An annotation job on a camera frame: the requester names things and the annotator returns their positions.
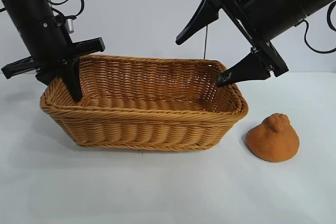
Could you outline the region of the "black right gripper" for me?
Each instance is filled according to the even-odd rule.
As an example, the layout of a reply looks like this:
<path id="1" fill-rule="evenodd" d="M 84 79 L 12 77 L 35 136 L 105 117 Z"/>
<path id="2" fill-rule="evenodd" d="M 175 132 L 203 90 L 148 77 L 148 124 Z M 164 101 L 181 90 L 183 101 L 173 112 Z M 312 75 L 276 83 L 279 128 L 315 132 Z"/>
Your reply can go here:
<path id="1" fill-rule="evenodd" d="M 278 77 L 288 71 L 271 40 L 305 17 L 296 0 L 201 0 L 191 20 L 177 35 L 176 44 L 181 45 L 199 30 L 218 20 L 220 8 L 250 42 L 251 51 L 217 77 L 218 87 L 266 80 L 271 77 L 271 72 Z"/>

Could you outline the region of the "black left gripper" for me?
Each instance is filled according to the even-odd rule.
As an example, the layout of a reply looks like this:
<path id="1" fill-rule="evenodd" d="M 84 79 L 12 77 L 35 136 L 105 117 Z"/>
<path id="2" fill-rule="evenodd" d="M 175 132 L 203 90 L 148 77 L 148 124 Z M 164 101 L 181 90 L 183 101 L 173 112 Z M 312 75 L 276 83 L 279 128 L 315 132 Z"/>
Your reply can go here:
<path id="1" fill-rule="evenodd" d="M 17 31 L 23 40 L 30 56 L 2 68 L 7 79 L 36 69 L 35 78 L 46 86 L 57 78 L 57 65 L 64 65 L 64 83 L 72 98 L 79 102 L 82 98 L 77 57 L 103 52 L 105 45 L 101 37 L 72 42 L 63 24 L 54 18 L 18 27 Z"/>

